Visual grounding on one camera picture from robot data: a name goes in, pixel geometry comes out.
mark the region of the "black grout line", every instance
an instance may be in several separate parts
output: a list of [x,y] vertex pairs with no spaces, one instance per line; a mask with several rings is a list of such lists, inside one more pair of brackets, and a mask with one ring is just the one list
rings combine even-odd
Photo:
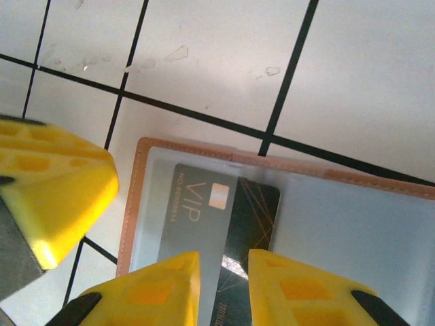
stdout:
[[18,58],[14,58],[12,56],[7,56],[6,54],[1,54],[1,53],[0,53],[0,59],[16,63],[17,65],[26,66],[28,68],[33,68],[35,66],[31,62],[28,62],[28,61],[25,61],[25,60],[21,60],[21,59],[18,59]]
[[[133,58],[135,57],[137,42],[139,41],[139,36],[141,34],[143,19],[145,18],[145,13],[147,11],[148,2],[149,2],[149,0],[144,0],[144,2],[142,4],[141,13],[140,13],[139,19],[137,21],[135,36],[133,37],[133,42],[131,43],[130,54],[128,55],[126,67],[131,66],[131,64],[133,62]],[[116,118],[118,117],[118,113],[119,113],[119,110],[121,107],[122,93],[125,90],[125,86],[127,85],[127,79],[128,79],[128,73],[124,73],[124,76],[122,76],[120,93],[118,95],[118,98],[116,99],[114,114],[111,117],[109,130],[107,131],[106,142],[104,144],[105,149],[109,149],[111,137],[112,137],[112,134],[114,133],[114,129],[115,129]]]
[[302,153],[306,153],[317,158],[322,158],[324,160],[334,162],[343,166],[347,166],[349,168],[354,168],[356,170],[370,173],[371,175],[376,175],[378,177],[395,179],[400,181],[418,183],[421,185],[430,185],[432,187],[435,186],[435,183],[420,179],[417,177],[413,177],[404,173],[400,173],[394,170],[390,170],[388,168],[383,168],[381,166],[377,166],[374,164],[370,164],[367,162],[363,162],[360,160],[356,160],[354,158],[349,158],[347,156],[337,154],[331,151],[326,151],[325,149],[320,149],[314,146],[310,146],[307,144],[299,143],[298,141],[292,141],[290,139],[286,139],[280,136],[272,136],[271,142],[280,146],[284,146],[290,149],[294,149],[296,151],[300,151]]
[[266,136],[261,143],[260,150],[258,151],[259,156],[266,156],[267,151],[269,149],[269,145],[271,144],[270,137],[275,133],[275,129],[278,124],[279,116],[281,115],[281,111],[284,106],[285,99],[287,97],[288,90],[290,89],[290,85],[293,80],[294,72],[298,65],[298,61],[300,55],[302,54],[302,49],[305,44],[305,40],[307,39],[308,31],[311,26],[311,22],[313,21],[314,13],[317,8],[317,4],[319,0],[310,0],[307,11],[305,12],[304,20],[302,21],[302,25],[300,26],[298,38],[296,39],[296,43],[294,44],[292,55],[290,56],[290,61],[287,66],[287,70],[285,71],[285,75],[283,78],[283,82],[279,89],[277,100],[275,101],[275,106],[273,107],[271,118],[269,119],[269,123],[266,129]]
[[200,120],[202,122],[206,122],[209,124],[213,124],[215,126],[219,126],[225,129],[229,129],[235,132],[240,132],[241,134],[246,134],[248,136],[254,137],[254,138],[258,138],[258,139],[263,139],[264,137],[264,132],[248,127],[248,126],[244,126],[242,124],[236,124],[235,122],[231,122],[228,120],[224,120],[224,119],[220,119],[218,117],[213,117],[212,115],[207,115],[201,112],[197,112],[197,111],[193,111],[193,110],[189,110],[189,109],[185,109],[183,107],[178,107],[177,105],[172,105],[166,102],[162,102],[159,100],[155,100],[146,96],[142,96],[139,94],[135,94],[135,93],[131,93],[131,92],[124,92],[124,97],[132,99],[132,100],[136,100],[145,104],[149,104],[152,105],[154,107],[158,107],[160,109],[164,109],[166,111],[170,111],[170,112],[174,112],[174,113],[178,113],[181,115],[184,115],[186,117],[191,117],[193,119],[196,120]]
[[47,68],[47,67],[39,66],[39,67],[37,67],[37,70],[42,71],[44,73],[48,73],[50,75],[54,75],[54,76],[63,78],[63,79],[67,79],[67,80],[69,80],[71,82],[76,82],[76,83],[79,83],[79,84],[90,86],[90,87],[96,88],[98,90],[104,90],[105,92],[108,92],[108,93],[112,93],[112,94],[116,94],[116,95],[118,95],[120,93],[120,90],[118,88],[116,88],[116,87],[108,86],[108,85],[105,85],[105,84],[101,84],[101,83],[99,83],[97,81],[92,81],[92,80],[89,80],[89,79],[84,79],[84,78],[77,77],[77,76],[74,76],[74,75],[69,75],[67,73],[63,73],[61,71],[57,71],[57,70],[50,69],[50,68]]
[[100,253],[102,256],[107,258],[109,261],[114,263],[115,265],[118,263],[118,258],[113,256],[109,251],[105,250],[103,247],[99,246],[97,243],[89,239],[87,236],[83,238],[84,243],[86,243],[89,247],[94,249],[96,252]]
[[[13,58],[11,56],[6,56],[5,54],[0,54],[0,59],[4,59],[6,61],[10,61],[10,62],[16,63],[18,65],[23,65],[26,67],[34,67],[35,66],[34,64],[32,64],[30,62],[20,60],[17,58]],[[260,131],[260,130],[256,130],[256,129],[253,129],[253,128],[250,128],[247,126],[236,124],[234,122],[226,121],[226,120],[220,119],[218,117],[206,115],[204,113],[192,111],[192,110],[189,110],[189,109],[186,109],[183,107],[178,107],[177,105],[172,105],[172,104],[165,103],[162,101],[154,100],[152,98],[142,96],[139,94],[135,94],[132,92],[127,92],[127,91],[122,92],[121,90],[119,90],[115,87],[100,84],[98,82],[90,81],[90,80],[87,80],[87,79],[84,79],[81,77],[68,75],[66,73],[62,73],[60,71],[49,69],[46,67],[37,67],[37,69],[40,71],[43,71],[44,73],[48,73],[50,75],[55,75],[55,76],[60,77],[60,78],[68,79],[72,82],[84,84],[86,86],[90,86],[92,88],[103,90],[103,91],[106,91],[106,92],[109,92],[112,94],[117,94],[117,95],[121,94],[123,97],[132,99],[134,101],[138,101],[138,102],[141,102],[144,104],[149,104],[151,106],[154,106],[154,107],[157,107],[160,109],[164,109],[166,111],[178,113],[178,114],[184,115],[186,117],[191,117],[193,119],[200,120],[202,122],[210,123],[210,124],[213,124],[215,126],[219,126],[219,127],[229,129],[229,130],[232,130],[235,132],[239,132],[241,134],[246,134],[247,136],[251,136],[251,137],[254,137],[257,139],[265,139],[267,137],[269,140],[269,143],[275,143],[277,145],[281,145],[281,146],[284,146],[284,147],[287,147],[290,149],[294,149],[296,151],[300,151],[302,153],[316,156],[316,157],[322,158],[324,160],[335,162],[335,163],[341,164],[343,166],[348,166],[349,168],[354,168],[356,170],[360,170],[360,171],[365,172],[365,173],[370,173],[370,174],[377,175],[380,177],[385,177],[388,179],[396,179],[396,180],[408,181],[408,182],[412,182],[412,183],[419,183],[422,185],[435,186],[435,183],[432,183],[432,182],[424,180],[424,179],[420,179],[417,177],[406,175],[404,173],[399,173],[399,172],[390,170],[388,168],[382,168],[380,166],[376,166],[374,164],[355,160],[353,158],[348,158],[347,156],[342,156],[342,155],[337,154],[337,153],[332,153],[331,151],[326,151],[324,149],[316,148],[314,146],[306,145],[304,143],[299,143],[299,142],[293,141],[291,139],[285,139],[283,137],[279,137],[276,135],[268,136],[268,135],[265,135],[265,133]]]
[[69,282],[67,286],[67,291],[65,292],[65,298],[63,299],[62,308],[65,307],[69,301],[69,295],[71,294],[71,289],[74,283],[75,273],[77,272],[77,267],[79,265],[80,255],[82,254],[84,238],[80,240],[79,245],[77,247],[77,252],[75,253],[73,268],[71,269],[71,275],[69,276]]
[[26,101],[24,102],[24,109],[22,110],[22,118],[23,119],[26,117],[27,105],[29,104],[30,93],[32,91],[32,86],[33,86],[33,79],[35,78],[36,64],[38,63],[38,56],[39,56],[39,52],[41,51],[42,39],[44,38],[44,31],[46,29],[46,23],[47,23],[47,17],[48,17],[48,10],[50,9],[50,3],[51,3],[51,0],[47,0],[46,12],[43,15],[41,33],[39,34],[38,45],[36,47],[35,60],[33,61],[33,68],[32,68],[32,74],[30,76],[29,88],[27,89]]

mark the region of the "tan leather wallet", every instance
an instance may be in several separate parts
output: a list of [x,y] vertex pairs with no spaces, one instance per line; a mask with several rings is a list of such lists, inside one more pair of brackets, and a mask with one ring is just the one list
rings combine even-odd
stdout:
[[128,191],[126,202],[124,223],[122,226],[116,276],[128,273],[130,267],[137,215],[139,212],[142,185],[145,176],[145,166],[147,164],[148,153],[153,147],[193,153],[200,156],[244,163],[252,166],[284,170],[300,175],[309,175],[341,183],[350,183],[362,187],[381,189],[387,192],[425,198],[426,200],[435,200],[435,188],[429,186],[341,171],[328,167],[326,168],[320,164],[314,164],[311,162],[302,162],[287,158],[260,157],[254,153],[241,151],[232,147],[223,147],[179,139],[162,140],[145,137],[141,138],[137,144],[130,189]]

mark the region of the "black card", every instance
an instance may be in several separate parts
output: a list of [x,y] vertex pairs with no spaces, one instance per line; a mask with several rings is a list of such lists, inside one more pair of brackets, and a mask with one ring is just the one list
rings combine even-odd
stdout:
[[268,249],[279,205],[277,188],[239,178],[210,325],[250,326],[250,249]]
[[277,188],[185,164],[175,167],[158,261],[199,251],[198,325],[251,325],[247,254],[251,248],[268,249],[278,203]]

